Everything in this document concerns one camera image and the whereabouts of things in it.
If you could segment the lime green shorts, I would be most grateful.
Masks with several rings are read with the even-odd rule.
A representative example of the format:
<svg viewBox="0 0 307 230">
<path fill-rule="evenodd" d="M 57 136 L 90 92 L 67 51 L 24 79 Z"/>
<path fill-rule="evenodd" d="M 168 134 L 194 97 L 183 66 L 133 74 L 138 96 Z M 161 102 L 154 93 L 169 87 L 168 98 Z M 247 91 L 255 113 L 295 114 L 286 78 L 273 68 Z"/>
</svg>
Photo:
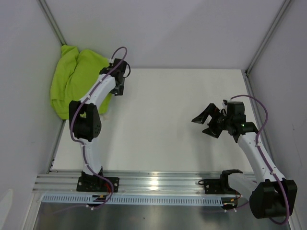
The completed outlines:
<svg viewBox="0 0 307 230">
<path fill-rule="evenodd" d="M 50 87 L 50 105 L 63 120 L 69 119 L 69 104 L 78 101 L 92 88 L 108 59 L 90 50 L 63 45 Z"/>
</svg>

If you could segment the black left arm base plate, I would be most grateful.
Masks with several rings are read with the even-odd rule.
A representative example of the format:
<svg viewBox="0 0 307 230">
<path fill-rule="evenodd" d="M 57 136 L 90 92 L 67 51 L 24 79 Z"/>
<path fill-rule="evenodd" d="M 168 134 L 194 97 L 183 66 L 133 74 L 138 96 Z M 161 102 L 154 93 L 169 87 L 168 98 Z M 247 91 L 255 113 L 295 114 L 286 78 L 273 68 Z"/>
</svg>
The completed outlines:
<svg viewBox="0 0 307 230">
<path fill-rule="evenodd" d="M 85 172 L 81 173 L 78 179 L 76 191 L 77 192 L 100 192 L 100 193 L 114 193 L 118 192 L 119 178 L 118 177 L 106 177 L 109 180 L 103 180 L 95 175 L 89 175 Z"/>
</svg>

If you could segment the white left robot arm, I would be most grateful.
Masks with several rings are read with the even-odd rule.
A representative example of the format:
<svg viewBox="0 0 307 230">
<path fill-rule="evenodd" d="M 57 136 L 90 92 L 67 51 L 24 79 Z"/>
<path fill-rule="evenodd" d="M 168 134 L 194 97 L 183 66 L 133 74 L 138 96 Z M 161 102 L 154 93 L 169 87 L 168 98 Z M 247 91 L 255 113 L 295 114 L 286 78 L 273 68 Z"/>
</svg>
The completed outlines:
<svg viewBox="0 0 307 230">
<path fill-rule="evenodd" d="M 80 144 L 83 158 L 83 173 L 90 175 L 87 186 L 98 192 L 104 187 L 104 179 L 99 177 L 102 164 L 98 157 L 98 136 L 102 129 L 99 107 L 111 93 L 123 95 L 127 62 L 114 59 L 109 67 L 103 68 L 90 90 L 79 100 L 69 103 L 70 135 Z"/>
</svg>

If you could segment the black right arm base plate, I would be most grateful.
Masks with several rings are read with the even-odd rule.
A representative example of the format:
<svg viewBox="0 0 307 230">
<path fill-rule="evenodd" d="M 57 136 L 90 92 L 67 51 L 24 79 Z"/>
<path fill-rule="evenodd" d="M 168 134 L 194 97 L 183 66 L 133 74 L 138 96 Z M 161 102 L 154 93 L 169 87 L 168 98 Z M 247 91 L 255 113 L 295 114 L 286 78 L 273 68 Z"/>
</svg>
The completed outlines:
<svg viewBox="0 0 307 230">
<path fill-rule="evenodd" d="M 222 179 L 202 179 L 198 181 L 198 185 L 204 187 L 207 195 L 235 195 L 237 191 L 232 189 L 228 182 Z"/>
</svg>

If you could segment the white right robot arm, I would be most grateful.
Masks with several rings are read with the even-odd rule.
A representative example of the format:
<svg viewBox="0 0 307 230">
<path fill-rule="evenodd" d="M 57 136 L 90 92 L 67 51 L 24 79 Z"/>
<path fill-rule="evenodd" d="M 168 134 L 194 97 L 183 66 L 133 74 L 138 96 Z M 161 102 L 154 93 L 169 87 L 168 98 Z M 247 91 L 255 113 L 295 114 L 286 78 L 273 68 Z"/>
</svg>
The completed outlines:
<svg viewBox="0 0 307 230">
<path fill-rule="evenodd" d="M 208 117 L 211 119 L 203 133 L 219 138 L 223 131 L 228 132 L 245 153 L 256 180 L 248 179 L 239 169 L 224 170 L 219 179 L 199 181 L 205 193 L 242 195 L 257 219 L 289 219 L 297 185 L 294 180 L 287 180 L 271 160 L 262 145 L 260 132 L 253 122 L 246 120 L 244 103 L 225 100 L 223 109 L 210 103 L 192 122 L 204 124 Z"/>
</svg>

